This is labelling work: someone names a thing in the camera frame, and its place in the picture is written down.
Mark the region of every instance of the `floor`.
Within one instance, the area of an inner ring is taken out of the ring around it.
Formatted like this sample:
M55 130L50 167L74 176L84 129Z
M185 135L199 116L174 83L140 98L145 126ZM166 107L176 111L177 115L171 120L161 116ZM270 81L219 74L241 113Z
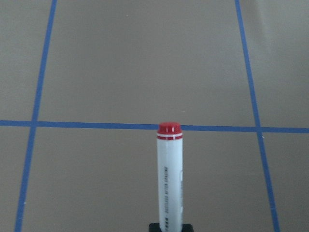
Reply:
M147 231L171 120L184 223L309 231L308 8L2 0L0 231Z

